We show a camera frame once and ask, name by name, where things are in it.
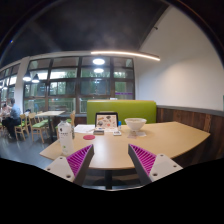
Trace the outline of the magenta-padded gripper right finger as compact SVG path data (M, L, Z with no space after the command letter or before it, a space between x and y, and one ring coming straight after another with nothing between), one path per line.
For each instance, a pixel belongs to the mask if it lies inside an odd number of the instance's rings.
M182 169L165 154L155 155L133 144L128 145L128 154L142 185L147 185Z

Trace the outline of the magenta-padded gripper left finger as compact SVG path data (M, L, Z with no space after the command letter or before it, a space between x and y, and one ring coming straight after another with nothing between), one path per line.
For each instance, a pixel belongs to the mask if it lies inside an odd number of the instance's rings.
M94 146L88 145L68 157L59 156L45 170L82 186L93 155Z

